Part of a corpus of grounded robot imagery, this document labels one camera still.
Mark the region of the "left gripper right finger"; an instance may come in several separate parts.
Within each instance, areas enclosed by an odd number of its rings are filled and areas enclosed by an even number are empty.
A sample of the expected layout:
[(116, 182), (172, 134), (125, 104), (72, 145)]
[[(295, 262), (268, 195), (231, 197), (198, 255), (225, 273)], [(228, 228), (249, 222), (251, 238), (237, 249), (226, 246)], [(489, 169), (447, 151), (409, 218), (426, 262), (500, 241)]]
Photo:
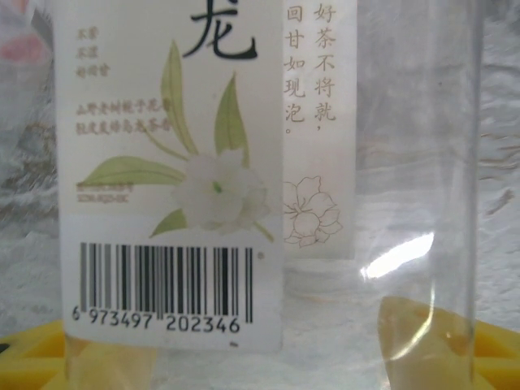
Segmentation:
[(393, 389), (519, 387), (517, 332), (426, 303), (385, 297), (379, 345)]

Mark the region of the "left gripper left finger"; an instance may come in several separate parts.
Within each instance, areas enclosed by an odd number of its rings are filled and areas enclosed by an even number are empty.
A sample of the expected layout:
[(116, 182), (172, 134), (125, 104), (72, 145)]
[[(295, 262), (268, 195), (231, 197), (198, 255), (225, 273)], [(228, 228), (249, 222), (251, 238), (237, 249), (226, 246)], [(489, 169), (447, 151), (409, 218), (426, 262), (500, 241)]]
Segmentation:
[(157, 350), (95, 343), (60, 320), (1, 339), (2, 389), (151, 389)]

